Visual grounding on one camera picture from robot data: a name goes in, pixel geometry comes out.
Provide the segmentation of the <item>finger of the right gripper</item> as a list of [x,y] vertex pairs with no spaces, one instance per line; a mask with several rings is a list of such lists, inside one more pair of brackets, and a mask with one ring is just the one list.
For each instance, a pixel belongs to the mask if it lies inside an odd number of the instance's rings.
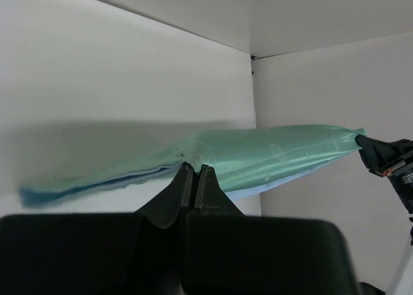
[[380,171],[392,161],[392,147],[384,141],[358,135],[359,155],[364,165],[371,171]]

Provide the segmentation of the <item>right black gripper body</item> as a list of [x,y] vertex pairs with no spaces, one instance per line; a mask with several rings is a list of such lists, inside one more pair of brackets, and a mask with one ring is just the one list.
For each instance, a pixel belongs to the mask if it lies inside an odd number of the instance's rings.
[[371,173],[387,178],[412,215],[412,141],[374,141]]

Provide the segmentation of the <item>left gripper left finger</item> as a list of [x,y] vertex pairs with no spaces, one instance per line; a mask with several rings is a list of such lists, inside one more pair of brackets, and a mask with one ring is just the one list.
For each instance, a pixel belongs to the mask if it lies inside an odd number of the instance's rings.
[[190,200],[193,182],[194,170],[184,163],[171,183],[142,206],[140,213],[157,229],[170,228],[179,217],[182,204]]

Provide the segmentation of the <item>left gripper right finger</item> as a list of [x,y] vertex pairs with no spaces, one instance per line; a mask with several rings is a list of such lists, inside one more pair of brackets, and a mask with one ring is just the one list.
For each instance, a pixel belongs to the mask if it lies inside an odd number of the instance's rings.
[[202,165],[194,200],[194,210],[201,213],[244,216],[221,190],[213,167]]

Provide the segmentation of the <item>teal satin placemat cloth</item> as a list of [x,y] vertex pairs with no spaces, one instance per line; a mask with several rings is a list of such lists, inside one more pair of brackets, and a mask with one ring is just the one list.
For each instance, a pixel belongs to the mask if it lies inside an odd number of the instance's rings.
[[123,163],[70,179],[19,187],[23,207],[171,178],[183,164],[215,170],[230,199],[256,195],[303,177],[360,149],[365,130],[333,125],[287,125],[264,130],[208,130]]

